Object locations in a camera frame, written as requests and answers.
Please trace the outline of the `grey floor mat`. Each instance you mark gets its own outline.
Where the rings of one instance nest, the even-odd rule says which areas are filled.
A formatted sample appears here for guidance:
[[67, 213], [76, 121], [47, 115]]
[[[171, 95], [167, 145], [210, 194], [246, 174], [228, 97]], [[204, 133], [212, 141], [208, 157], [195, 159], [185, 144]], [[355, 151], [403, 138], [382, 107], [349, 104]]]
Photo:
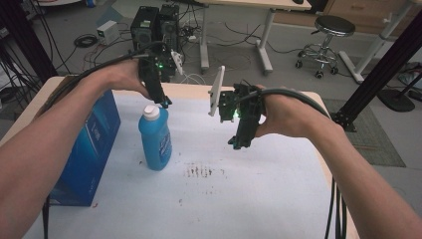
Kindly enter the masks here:
[[370, 107], [366, 107], [345, 132], [352, 145], [370, 164], [406, 166]]

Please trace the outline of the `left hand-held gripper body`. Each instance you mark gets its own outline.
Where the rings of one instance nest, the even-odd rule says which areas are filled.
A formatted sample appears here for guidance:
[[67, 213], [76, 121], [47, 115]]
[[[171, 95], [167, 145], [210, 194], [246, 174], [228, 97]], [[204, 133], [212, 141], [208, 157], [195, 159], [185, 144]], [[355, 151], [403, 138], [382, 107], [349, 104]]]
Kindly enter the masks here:
[[166, 96], [162, 83], [169, 83], [177, 73], [183, 74], [182, 60], [176, 52], [170, 52], [163, 42], [148, 43], [137, 50], [138, 76], [143, 81], [149, 97]]

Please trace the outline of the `blue bottle with white cap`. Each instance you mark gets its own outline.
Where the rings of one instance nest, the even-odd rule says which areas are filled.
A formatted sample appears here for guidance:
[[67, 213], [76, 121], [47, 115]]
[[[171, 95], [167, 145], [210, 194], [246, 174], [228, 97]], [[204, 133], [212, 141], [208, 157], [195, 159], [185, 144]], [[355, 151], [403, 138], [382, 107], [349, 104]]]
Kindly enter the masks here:
[[168, 111], [155, 105], [144, 108], [138, 122], [147, 166], [162, 170], [172, 153], [171, 134], [167, 124]]

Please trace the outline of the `black computer tower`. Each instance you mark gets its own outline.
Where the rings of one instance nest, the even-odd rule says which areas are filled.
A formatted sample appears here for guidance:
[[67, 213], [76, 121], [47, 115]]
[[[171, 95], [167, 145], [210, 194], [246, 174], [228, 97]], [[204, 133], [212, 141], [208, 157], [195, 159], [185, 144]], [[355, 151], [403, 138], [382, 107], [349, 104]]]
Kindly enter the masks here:
[[168, 46], [170, 52], [179, 52], [179, 7], [163, 4], [159, 11], [159, 30], [161, 40]]
[[133, 48], [158, 40], [158, 7], [140, 6], [130, 25]]

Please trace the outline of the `person's right hand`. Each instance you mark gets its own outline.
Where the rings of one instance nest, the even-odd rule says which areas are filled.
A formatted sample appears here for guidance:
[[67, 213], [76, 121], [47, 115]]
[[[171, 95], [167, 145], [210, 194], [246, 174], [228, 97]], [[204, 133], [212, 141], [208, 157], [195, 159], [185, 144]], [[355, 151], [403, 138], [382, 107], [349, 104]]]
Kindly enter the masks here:
[[255, 137], [276, 133], [290, 137], [320, 138], [338, 130], [327, 116], [298, 99], [270, 94], [264, 96], [265, 120]]

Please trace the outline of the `black chrome swivel stool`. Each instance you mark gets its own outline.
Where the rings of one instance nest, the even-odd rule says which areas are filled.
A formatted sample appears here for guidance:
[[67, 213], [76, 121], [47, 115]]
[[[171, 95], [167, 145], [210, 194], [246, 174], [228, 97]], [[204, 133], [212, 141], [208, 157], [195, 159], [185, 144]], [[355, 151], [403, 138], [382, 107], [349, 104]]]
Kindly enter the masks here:
[[315, 73], [315, 77], [321, 79], [324, 76], [323, 69], [329, 66], [330, 73], [336, 75], [338, 73], [338, 56], [330, 46], [330, 42], [334, 37], [343, 38], [352, 36], [355, 32], [355, 25], [350, 21], [332, 15], [318, 16], [315, 20], [316, 29], [312, 32], [324, 33], [325, 37], [320, 44], [307, 44], [298, 52], [298, 59], [295, 67], [300, 69], [303, 66], [303, 59], [313, 60], [319, 63], [319, 69]]

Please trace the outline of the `white-legged wooden desk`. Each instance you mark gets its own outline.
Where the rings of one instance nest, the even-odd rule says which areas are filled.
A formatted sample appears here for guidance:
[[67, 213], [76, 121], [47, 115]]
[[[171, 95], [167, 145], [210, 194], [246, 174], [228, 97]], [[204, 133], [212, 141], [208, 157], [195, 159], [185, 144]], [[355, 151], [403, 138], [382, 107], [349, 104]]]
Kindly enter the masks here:
[[259, 57], [263, 63], [264, 74], [268, 75], [273, 71], [271, 61], [268, 57], [266, 44], [272, 24], [278, 9], [281, 10], [298, 10], [306, 11], [312, 8], [308, 0], [196, 0], [205, 6], [203, 10], [202, 33], [199, 38], [199, 53], [201, 73], [204, 74], [210, 67], [207, 46], [207, 10], [213, 6], [220, 8], [231, 8], [233, 11], [242, 10], [246, 14], [256, 14], [258, 10], [265, 11], [265, 21], [263, 22], [264, 31], [259, 40], [256, 41], [255, 46], [258, 50]]

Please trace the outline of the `wooden cabinet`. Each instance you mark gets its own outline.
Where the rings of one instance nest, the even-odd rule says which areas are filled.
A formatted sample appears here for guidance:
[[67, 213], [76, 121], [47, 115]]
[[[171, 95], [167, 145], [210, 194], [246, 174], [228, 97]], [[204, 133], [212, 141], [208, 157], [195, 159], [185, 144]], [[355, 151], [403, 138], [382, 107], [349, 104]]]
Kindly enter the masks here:
[[410, 9], [392, 33], [398, 36], [422, 10], [422, 0], [326, 0], [320, 11], [278, 10], [274, 22], [312, 27], [317, 16], [334, 15], [353, 23], [357, 32], [378, 34], [407, 3]]

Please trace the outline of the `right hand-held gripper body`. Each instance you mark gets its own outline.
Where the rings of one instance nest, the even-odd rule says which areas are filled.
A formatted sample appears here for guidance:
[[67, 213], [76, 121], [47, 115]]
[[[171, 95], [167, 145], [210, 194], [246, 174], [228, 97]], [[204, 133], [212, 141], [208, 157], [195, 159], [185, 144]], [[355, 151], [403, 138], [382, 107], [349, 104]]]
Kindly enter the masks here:
[[211, 90], [209, 116], [214, 117], [219, 112], [220, 122], [238, 119], [238, 127], [235, 133], [240, 139], [243, 132], [253, 132], [259, 125], [264, 104], [260, 99], [260, 89], [250, 85], [246, 81], [241, 81], [233, 85], [232, 90], [223, 91], [222, 83], [225, 75], [225, 67], [218, 68], [217, 75]]

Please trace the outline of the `black aluminium frame post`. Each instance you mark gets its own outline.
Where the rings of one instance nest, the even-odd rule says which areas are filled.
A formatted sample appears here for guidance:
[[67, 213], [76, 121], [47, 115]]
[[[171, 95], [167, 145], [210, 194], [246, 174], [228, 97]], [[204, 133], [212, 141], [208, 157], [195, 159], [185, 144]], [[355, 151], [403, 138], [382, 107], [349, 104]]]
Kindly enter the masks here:
[[363, 83], [331, 118], [347, 128], [386, 84], [422, 47], [422, 9], [372, 69]]

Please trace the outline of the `white desk leg frame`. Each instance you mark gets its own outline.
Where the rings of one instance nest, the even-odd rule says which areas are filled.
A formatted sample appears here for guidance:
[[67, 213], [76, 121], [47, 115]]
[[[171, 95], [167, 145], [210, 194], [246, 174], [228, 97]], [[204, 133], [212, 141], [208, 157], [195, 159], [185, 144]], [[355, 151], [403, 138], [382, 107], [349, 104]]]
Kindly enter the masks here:
[[364, 56], [355, 65], [345, 51], [339, 51], [338, 54], [347, 69], [349, 70], [352, 78], [361, 84], [364, 81], [362, 71], [366, 68], [371, 60], [382, 50], [383, 46], [387, 42], [387, 39], [391, 36], [393, 31], [399, 25], [399, 23], [405, 18], [407, 13], [412, 7], [422, 6], [422, 0], [405, 0], [402, 6], [396, 11], [388, 15], [383, 20], [385, 23], [384, 29], [377, 35], [374, 41], [370, 44], [369, 49], [365, 52]]

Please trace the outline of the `white table mat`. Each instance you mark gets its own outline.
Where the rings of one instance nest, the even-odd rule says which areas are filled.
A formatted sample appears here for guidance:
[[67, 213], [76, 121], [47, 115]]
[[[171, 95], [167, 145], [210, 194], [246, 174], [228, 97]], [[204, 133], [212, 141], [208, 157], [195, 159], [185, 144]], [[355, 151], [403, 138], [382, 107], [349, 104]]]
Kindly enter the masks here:
[[235, 150], [236, 124], [209, 117], [206, 100], [174, 98], [172, 154], [147, 168], [137, 128], [148, 102], [114, 96], [121, 125], [91, 207], [50, 210], [24, 239], [324, 239], [329, 180], [303, 138], [270, 134]]

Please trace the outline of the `person's left hand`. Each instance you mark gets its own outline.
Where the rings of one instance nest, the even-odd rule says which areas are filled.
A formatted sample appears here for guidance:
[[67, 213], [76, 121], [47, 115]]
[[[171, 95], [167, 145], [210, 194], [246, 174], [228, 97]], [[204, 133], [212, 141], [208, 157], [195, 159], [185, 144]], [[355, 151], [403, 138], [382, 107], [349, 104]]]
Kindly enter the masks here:
[[77, 90], [94, 99], [107, 90], [137, 92], [149, 99], [149, 93], [138, 76], [138, 60], [124, 60], [97, 70], [83, 78]]

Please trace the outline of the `black round stand base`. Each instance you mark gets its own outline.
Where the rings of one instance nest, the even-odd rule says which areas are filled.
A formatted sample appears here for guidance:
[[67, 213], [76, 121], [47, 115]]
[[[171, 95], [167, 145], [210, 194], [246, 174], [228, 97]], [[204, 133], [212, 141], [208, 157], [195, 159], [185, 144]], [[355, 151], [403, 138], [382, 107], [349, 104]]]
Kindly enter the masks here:
[[377, 97], [391, 110], [407, 113], [415, 109], [415, 105], [398, 90], [381, 90]]

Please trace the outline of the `small white device box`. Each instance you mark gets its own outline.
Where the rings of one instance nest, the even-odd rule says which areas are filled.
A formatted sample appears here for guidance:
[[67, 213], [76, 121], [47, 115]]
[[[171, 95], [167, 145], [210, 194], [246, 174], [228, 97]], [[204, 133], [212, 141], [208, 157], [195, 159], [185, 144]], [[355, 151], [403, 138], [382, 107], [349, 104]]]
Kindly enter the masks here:
[[97, 28], [99, 41], [102, 45], [109, 45], [119, 38], [116, 21], [109, 20]]

